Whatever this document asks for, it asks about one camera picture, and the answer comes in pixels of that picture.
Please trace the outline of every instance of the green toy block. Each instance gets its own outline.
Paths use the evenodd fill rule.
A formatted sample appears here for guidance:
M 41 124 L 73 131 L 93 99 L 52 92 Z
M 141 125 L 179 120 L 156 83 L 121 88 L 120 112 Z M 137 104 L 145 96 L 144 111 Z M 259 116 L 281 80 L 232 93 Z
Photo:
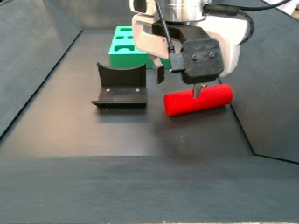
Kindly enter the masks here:
M 112 39 L 109 51 L 109 65 L 113 68 L 139 67 L 145 63 L 145 68 L 152 68 L 153 64 L 145 52 L 136 49 L 133 41 L 132 26 L 117 26 Z M 169 60 L 161 59 L 164 68 L 169 68 Z

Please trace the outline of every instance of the cable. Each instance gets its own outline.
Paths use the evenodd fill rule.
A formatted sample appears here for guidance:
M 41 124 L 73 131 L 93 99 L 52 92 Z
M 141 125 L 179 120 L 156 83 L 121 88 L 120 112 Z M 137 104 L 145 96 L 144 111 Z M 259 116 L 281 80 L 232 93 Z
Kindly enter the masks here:
M 167 44 L 168 44 L 168 53 L 175 53 L 173 51 L 173 42 L 171 39 L 171 34 L 168 31 L 168 27 L 167 27 L 167 23 L 164 22 L 164 14 L 163 14 L 163 9 L 161 9 L 161 4 L 159 0 L 155 0 L 155 5 L 156 5 L 156 9 L 157 9 L 157 14 L 163 23 L 163 30 L 164 30 L 164 36 L 165 36 L 165 40 L 167 40 Z
M 252 17 L 244 12 L 244 11 L 239 11 L 237 12 L 239 15 L 241 15 L 245 19 L 247 19 L 247 22 L 248 22 L 248 34 L 247 36 L 243 38 L 243 40 L 239 42 L 239 46 L 243 45 L 251 38 L 252 34 L 253 34 L 253 31 L 255 31 L 255 23 L 253 23 L 253 20 L 252 20 Z
M 261 6 L 261 7 L 247 7 L 247 6 L 240 6 L 240 5 L 231 5 L 231 6 L 237 7 L 241 11 L 264 11 L 264 10 L 273 9 L 275 7 L 288 3 L 291 1 L 292 0 L 284 0 L 284 1 L 279 2 L 279 3 L 273 3 L 273 4 L 269 4 L 267 6 Z
M 243 38 L 243 40 L 240 41 L 237 45 L 244 44 L 249 40 L 255 31 L 255 23 L 251 16 L 244 11 L 239 10 L 237 6 L 224 5 L 224 4 L 207 4 L 203 7 L 203 11 L 204 13 L 224 14 L 231 17 L 235 17 L 236 15 L 243 16 L 248 22 L 249 30 L 248 30 L 247 36 Z

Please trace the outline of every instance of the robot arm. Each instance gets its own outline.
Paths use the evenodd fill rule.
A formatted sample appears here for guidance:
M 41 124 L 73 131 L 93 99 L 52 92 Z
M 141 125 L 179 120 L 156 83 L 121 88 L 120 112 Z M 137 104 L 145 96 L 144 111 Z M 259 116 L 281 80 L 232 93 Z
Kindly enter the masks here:
M 203 7 L 211 0 L 160 1 L 173 53 L 181 57 L 172 59 L 173 54 L 169 53 L 164 25 L 159 22 L 157 0 L 129 1 L 131 10 L 137 13 L 132 20 L 135 46 L 152 55 L 159 82 L 163 80 L 159 58 L 171 59 L 172 68 L 176 63 L 181 64 L 176 72 L 181 72 L 187 84 L 193 84 L 193 97 L 197 98 L 200 84 L 215 81 L 233 71 L 248 22 L 203 13 Z

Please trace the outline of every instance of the black stand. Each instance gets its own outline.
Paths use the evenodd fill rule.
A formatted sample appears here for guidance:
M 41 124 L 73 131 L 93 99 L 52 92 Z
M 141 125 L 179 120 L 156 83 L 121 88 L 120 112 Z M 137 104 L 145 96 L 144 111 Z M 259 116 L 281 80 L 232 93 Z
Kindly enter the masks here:
M 113 69 L 97 63 L 101 89 L 92 103 L 104 109 L 145 108 L 145 65 Z

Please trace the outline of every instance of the red cylinder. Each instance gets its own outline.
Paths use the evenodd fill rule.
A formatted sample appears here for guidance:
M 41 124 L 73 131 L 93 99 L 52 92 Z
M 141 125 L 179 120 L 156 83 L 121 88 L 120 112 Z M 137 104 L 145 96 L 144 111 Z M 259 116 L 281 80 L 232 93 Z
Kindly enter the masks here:
M 163 98 L 165 114 L 168 116 L 183 115 L 199 110 L 216 108 L 229 104 L 232 100 L 232 90 L 229 85 L 205 87 L 200 91 L 200 97 L 192 98 L 192 90 L 167 94 Z

